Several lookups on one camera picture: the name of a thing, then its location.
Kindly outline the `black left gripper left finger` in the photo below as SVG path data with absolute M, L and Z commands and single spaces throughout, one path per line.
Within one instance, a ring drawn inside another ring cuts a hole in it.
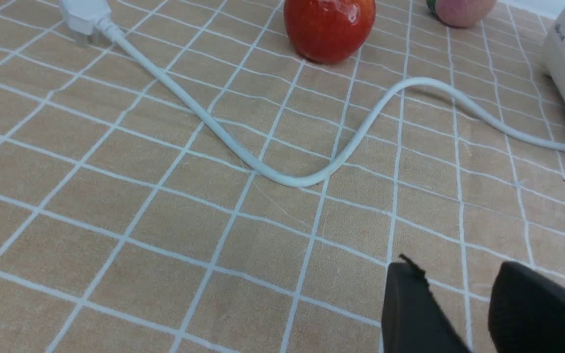
M 385 353 L 468 353 L 470 350 L 430 290 L 426 271 L 405 254 L 386 273 L 383 315 Z

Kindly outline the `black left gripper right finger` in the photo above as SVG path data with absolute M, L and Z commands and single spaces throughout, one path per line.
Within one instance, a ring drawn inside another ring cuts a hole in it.
M 492 286 L 488 330 L 499 353 L 565 353 L 565 287 L 505 261 Z

